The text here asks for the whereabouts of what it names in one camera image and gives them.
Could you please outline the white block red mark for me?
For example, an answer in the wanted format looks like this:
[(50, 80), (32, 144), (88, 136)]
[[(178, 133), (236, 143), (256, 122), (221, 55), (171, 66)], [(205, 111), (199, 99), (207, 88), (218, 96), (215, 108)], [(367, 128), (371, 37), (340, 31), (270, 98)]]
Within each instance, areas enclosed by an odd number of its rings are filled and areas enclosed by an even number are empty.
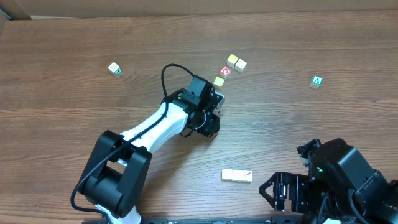
[(241, 180), (243, 182), (252, 182), (252, 172), (248, 170), (243, 170)]

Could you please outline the white block green edge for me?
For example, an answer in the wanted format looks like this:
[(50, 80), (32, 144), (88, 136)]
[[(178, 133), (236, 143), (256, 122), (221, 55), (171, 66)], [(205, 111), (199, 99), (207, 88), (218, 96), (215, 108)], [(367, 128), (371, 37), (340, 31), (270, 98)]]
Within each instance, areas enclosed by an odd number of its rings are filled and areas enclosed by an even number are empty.
[(234, 182), (241, 182), (244, 179), (244, 175), (240, 170), (232, 170), (231, 171), (231, 180)]

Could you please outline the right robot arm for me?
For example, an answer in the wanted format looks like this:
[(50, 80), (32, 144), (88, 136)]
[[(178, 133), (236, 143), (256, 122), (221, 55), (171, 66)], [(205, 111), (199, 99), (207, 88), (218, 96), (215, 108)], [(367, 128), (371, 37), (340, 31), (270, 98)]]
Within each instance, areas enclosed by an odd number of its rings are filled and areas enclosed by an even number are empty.
[(301, 214), (296, 223), (397, 223), (397, 181), (388, 182), (360, 151), (337, 138), (313, 139), (297, 152), (308, 175), (276, 172), (259, 188), (276, 211)]

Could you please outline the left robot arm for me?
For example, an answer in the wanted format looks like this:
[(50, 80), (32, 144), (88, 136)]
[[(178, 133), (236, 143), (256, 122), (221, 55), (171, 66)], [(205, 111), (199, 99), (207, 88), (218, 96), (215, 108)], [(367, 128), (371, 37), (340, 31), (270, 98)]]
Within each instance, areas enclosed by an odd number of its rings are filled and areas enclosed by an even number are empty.
[(94, 205), (91, 211), (102, 215), (101, 223), (140, 223), (136, 203), (155, 151), (184, 129), (212, 137), (220, 130), (224, 101), (209, 81), (195, 76), (188, 88), (165, 95), (160, 108), (135, 128), (103, 132), (71, 196), (84, 195)]

